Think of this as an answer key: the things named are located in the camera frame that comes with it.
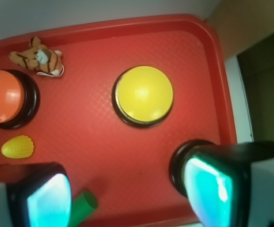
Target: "yellow corn toy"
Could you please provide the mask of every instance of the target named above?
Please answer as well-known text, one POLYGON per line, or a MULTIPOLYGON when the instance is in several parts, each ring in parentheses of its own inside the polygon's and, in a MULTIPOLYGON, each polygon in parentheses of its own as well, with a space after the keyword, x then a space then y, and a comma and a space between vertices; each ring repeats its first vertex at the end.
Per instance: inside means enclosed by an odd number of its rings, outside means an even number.
POLYGON ((1 147, 1 153, 9 158, 25 158, 32 155, 34 144, 28 136, 16 136, 1 147))

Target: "orange button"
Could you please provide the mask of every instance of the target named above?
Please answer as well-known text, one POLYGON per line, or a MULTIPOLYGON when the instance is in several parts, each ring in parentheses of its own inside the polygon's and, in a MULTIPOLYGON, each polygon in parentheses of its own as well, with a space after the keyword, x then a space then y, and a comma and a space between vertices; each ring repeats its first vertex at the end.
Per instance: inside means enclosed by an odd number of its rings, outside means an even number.
POLYGON ((12 120, 21 110, 23 102, 21 82, 11 73, 0 70, 0 123, 12 120))

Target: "stuffed tiger toy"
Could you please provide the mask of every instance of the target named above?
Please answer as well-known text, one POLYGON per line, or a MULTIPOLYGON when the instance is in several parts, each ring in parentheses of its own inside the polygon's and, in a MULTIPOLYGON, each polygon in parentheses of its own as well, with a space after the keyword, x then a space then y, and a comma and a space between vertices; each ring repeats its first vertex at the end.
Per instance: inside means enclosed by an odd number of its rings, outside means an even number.
POLYGON ((49 50, 34 36, 30 39, 29 47, 23 52, 11 52, 10 60, 26 69, 41 71, 41 76, 60 77, 64 73, 60 51, 49 50))

